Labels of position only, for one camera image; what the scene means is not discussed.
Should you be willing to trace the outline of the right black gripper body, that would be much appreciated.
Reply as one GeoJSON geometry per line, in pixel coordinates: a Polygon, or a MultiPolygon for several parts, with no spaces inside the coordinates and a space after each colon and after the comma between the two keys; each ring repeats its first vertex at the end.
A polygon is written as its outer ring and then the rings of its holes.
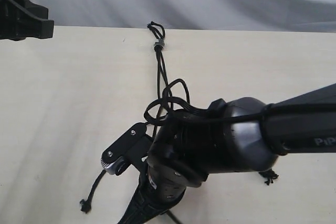
{"type": "Polygon", "coordinates": [[[186,186],[180,185],[160,175],[154,168],[148,166],[144,175],[141,175],[139,184],[148,183],[153,190],[153,201],[158,206],[159,215],[168,215],[174,223],[181,223],[171,212],[183,198],[186,186]]]}

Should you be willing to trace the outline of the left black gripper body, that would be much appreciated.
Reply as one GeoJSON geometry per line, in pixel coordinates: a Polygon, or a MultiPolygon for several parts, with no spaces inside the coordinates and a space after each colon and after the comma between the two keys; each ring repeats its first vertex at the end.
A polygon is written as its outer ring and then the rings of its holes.
{"type": "Polygon", "coordinates": [[[27,15],[17,0],[1,0],[1,40],[27,37],[27,15]]]}

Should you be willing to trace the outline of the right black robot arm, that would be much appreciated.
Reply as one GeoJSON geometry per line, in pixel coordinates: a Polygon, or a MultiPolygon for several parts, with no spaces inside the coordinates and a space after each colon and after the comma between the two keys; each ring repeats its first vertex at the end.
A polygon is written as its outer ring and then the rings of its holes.
{"type": "Polygon", "coordinates": [[[201,110],[173,97],[159,104],[173,102],[180,108],[154,122],[160,130],[121,223],[168,212],[210,174],[259,172],[273,179],[280,156],[335,152],[335,85],[276,104],[251,97],[219,99],[201,110]]]}

